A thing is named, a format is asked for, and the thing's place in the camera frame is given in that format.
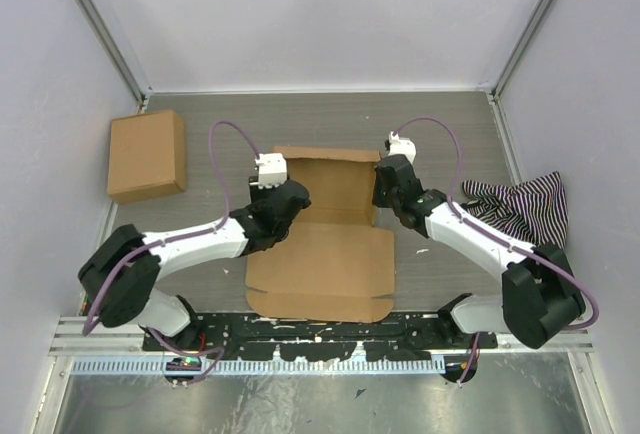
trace gray floor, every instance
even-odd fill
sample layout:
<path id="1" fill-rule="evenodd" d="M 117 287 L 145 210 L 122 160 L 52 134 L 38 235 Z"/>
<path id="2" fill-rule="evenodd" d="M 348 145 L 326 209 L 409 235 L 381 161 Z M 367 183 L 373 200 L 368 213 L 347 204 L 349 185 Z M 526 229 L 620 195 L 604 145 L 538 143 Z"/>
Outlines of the gray floor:
<path id="1" fill-rule="evenodd" d="M 55 432 L 590 432 L 566 355 L 484 354 L 479 362 L 462 389 L 438 375 L 214 377 L 186 390 L 155 377 L 74 376 Z"/>
<path id="2" fill-rule="evenodd" d="M 141 231 L 166 231 L 208 222 L 222 214 L 207 152 L 209 126 L 229 119 L 244 126 L 258 146 L 301 145 L 382 149 L 389 131 L 415 116 L 447 122 L 463 151 L 463 179 L 507 184 L 509 174 L 493 114 L 484 94 L 222 94 L 152 96 L 148 111 L 174 109 L 186 121 L 188 189 L 185 193 L 123 205 L 116 226 L 133 223 Z M 425 187 L 446 190 L 455 168 L 455 150 L 435 124 L 415 124 L 403 135 L 418 148 L 416 173 Z M 248 202 L 252 155 L 233 131 L 220 132 L 216 151 L 232 195 L 232 207 Z M 498 285 L 449 248 L 404 229 L 386 213 L 379 225 L 396 233 L 397 310 L 437 309 L 462 292 L 493 294 Z M 249 310 L 244 298 L 245 260 L 214 261 L 161 281 L 169 294 L 185 296 L 201 311 Z"/>

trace striped shirt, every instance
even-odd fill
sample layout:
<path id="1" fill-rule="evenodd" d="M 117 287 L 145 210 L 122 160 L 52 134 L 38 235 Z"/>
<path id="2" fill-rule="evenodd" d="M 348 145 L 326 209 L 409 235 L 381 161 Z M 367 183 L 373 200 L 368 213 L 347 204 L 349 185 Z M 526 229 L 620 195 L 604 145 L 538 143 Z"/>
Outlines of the striped shirt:
<path id="1" fill-rule="evenodd" d="M 471 199 L 462 207 L 491 227 L 537 246 L 553 242 L 564 248 L 569 219 L 560 173 L 517 186 L 464 181 L 462 191 Z"/>

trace cardboard box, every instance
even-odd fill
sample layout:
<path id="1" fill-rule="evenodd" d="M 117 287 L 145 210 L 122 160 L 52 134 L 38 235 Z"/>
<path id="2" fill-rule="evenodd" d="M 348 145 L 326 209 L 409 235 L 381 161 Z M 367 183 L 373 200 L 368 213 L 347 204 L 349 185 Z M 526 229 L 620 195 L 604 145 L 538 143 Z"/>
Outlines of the cardboard box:
<path id="1" fill-rule="evenodd" d="M 393 232 L 372 227 L 376 151 L 276 147 L 311 207 L 289 236 L 247 259 L 247 301 L 260 315 L 375 322 L 393 307 Z"/>
<path id="2" fill-rule="evenodd" d="M 187 188 L 184 121 L 159 111 L 111 122 L 107 194 L 118 204 Z"/>

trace aluminum frame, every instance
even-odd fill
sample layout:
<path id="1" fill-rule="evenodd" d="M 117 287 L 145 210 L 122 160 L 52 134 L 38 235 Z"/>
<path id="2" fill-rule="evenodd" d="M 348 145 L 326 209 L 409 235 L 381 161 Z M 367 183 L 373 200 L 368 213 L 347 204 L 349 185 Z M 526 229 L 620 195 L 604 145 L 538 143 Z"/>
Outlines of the aluminum frame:
<path id="1" fill-rule="evenodd" d="M 515 149 L 509 131 L 500 97 L 507 88 L 521 59 L 526 55 L 532 39 L 541 27 L 554 1 L 555 0 L 539 0 L 498 79 L 496 87 L 488 94 L 488 101 L 494 111 L 496 126 L 502 140 L 505 158 L 513 182 L 521 182 L 525 178 L 525 173 L 522 170 L 522 163 L 519 161 L 517 150 Z M 142 88 L 136 82 L 132 70 L 109 32 L 95 3 L 92 0 L 77 0 L 77 2 L 85 13 L 87 22 L 91 25 L 105 51 L 113 60 L 125 84 L 129 87 L 134 97 L 140 102 L 140 112 L 144 112 L 149 96 L 153 95 L 153 92 L 147 95 L 145 92 L 146 87 Z M 114 204 L 109 205 L 102 226 L 99 243 L 106 239 L 111 232 L 115 209 Z M 47 361 L 50 374 L 43 388 L 39 409 L 35 413 L 33 420 L 32 432 L 34 434 L 54 432 L 69 383 L 69 373 L 76 358 L 95 355 L 105 357 L 135 356 L 139 358 L 145 355 L 157 355 L 157 353 L 145 353 L 142 351 L 141 346 L 144 334 L 137 326 L 123 326 L 118 329 L 109 330 L 99 326 L 91 338 L 83 338 L 80 333 L 83 321 L 84 318 L 80 317 L 60 319 Z M 591 338 L 586 331 L 561 333 L 545 345 L 543 349 L 538 351 L 531 351 L 519 343 L 512 335 L 498 335 L 498 342 L 499 346 L 497 349 L 485 350 L 483 354 L 567 352 L 592 431 L 605 434 L 613 432 L 602 394 L 594 376 L 592 366 L 594 350 Z M 434 354 L 447 355 L 464 354 L 465 352 L 466 351 L 461 350 L 433 351 Z"/>

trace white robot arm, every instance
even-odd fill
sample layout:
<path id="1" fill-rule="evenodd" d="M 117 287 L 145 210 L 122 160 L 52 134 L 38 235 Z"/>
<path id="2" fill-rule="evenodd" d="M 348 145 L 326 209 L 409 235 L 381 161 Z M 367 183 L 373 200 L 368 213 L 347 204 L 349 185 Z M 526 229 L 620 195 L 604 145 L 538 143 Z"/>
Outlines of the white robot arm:
<path id="1" fill-rule="evenodd" d="M 585 303 L 575 286 L 519 253 L 535 253 L 571 274 L 562 249 L 514 239 L 465 213 L 455 202 L 449 203 L 444 193 L 423 189 L 412 166 L 413 143 L 392 133 L 386 145 L 389 155 L 376 167 L 374 204 L 392 208 L 403 226 L 455 249 L 502 286 L 502 295 L 465 293 L 441 308 L 440 330 L 445 336 L 512 333 L 537 349 L 584 313 Z"/>
<path id="2" fill-rule="evenodd" d="M 287 179 L 281 155 L 261 155 L 256 163 L 258 176 L 249 178 L 252 202 L 246 207 L 214 222 L 170 232 L 140 233 L 131 224 L 121 226 L 100 246 L 78 274 L 90 302 L 116 263 L 127 253 L 141 251 L 107 290 L 98 311 L 105 327 L 136 323 L 159 331 L 179 348 L 192 344 L 199 326 L 191 306 L 180 296 L 155 289 L 155 283 L 189 266 L 273 247 L 287 237 L 300 210 L 311 204 L 307 189 Z"/>

